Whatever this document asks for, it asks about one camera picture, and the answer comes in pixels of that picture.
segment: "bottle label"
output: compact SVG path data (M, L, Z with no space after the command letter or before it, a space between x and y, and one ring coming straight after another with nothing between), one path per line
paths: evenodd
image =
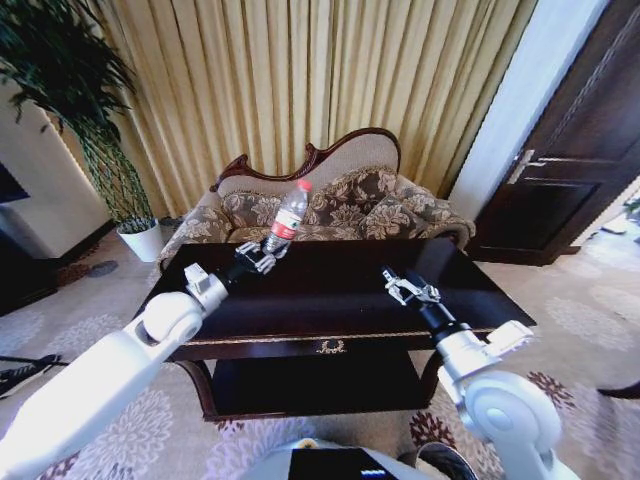
M301 221L302 219L295 213L291 213L287 210L280 210L278 215L276 215L276 220L271 226L271 231L280 238L293 240Z

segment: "white flower pot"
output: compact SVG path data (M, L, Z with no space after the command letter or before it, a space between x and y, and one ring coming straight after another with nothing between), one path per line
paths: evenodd
M158 258L164 244L162 242L162 232L158 220L154 219L155 224L149 230L140 233L120 233L129 248L134 251L143 262L153 262Z

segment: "sofa cushion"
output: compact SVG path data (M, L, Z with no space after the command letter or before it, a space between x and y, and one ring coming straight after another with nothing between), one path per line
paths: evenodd
M222 200L222 209L235 228L270 227L282 198L255 192L233 192Z
M378 203L358 226L365 240L414 238L425 227L425 221L405 207L393 195Z
M336 178L314 193L304 223L330 227L357 227L387 194L396 173L387 167L365 167Z
M231 233L229 243L259 242L269 234L269 227L238 228ZM355 227L323 227L320 225L300 225L296 241L311 240L360 240Z

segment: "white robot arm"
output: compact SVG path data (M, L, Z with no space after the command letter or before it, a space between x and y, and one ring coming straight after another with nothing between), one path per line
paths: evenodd
M410 280L399 278L390 268L382 273L389 294L426 320L443 359L440 382L465 427L476 438L493 443L507 480L578 480L553 451L562 428L551 400L519 375L489 370L533 333L510 321L490 333L485 343L453 317L440 303L438 290L421 277L408 272Z
M172 292L152 298L129 325L102 338L34 393L0 441L0 479L35 478L79 451L200 330L202 319L227 297L229 281L246 271L266 274L276 262L255 242L238 247L236 259L221 274L224 280L197 264L186 268L190 295Z

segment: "floral sofa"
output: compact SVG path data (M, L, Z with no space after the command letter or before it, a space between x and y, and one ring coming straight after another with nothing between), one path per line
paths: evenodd
M387 130L356 130L326 150L311 144L306 150L307 160L286 177L252 170L246 155L234 160L165 246L160 269L183 243L261 240L282 198L302 177L313 190L296 241L444 236L463 249L475 233L449 202L397 173L400 147Z

